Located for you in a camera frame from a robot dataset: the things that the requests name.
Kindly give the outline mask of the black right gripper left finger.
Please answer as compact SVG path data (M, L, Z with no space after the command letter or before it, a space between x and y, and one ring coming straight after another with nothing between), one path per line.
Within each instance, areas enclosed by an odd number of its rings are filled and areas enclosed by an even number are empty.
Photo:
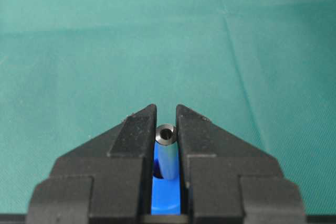
M27 223L138 223L151 211L156 106L56 159Z

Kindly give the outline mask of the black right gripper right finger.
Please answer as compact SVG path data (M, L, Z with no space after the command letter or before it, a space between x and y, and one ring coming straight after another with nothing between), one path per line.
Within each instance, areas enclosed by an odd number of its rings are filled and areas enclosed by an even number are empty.
M181 104L176 126L191 223L306 222L299 187L276 158Z

